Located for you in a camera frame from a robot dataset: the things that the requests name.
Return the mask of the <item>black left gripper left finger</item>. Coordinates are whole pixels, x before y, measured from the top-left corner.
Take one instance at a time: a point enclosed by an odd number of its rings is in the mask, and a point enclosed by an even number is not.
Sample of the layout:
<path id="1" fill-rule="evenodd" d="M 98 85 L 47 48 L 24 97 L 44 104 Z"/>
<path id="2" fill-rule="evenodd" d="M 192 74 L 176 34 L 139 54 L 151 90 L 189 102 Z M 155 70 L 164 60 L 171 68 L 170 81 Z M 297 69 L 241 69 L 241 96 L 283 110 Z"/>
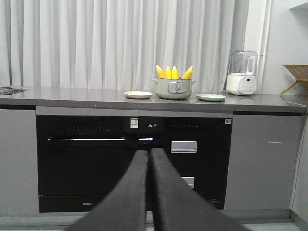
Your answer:
<path id="1" fill-rule="evenodd" d="M 138 150 L 112 191 L 67 231 L 146 230 L 146 176 L 148 153 Z"/>

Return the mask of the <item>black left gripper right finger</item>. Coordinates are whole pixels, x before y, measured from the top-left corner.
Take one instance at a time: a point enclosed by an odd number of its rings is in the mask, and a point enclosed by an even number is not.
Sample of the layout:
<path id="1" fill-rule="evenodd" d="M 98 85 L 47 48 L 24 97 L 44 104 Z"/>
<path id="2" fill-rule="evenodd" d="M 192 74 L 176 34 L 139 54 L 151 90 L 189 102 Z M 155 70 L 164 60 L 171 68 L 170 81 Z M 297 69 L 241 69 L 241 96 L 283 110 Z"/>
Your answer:
<path id="1" fill-rule="evenodd" d="M 165 151 L 153 148 L 151 200 L 156 231 L 245 231 L 189 188 Z"/>

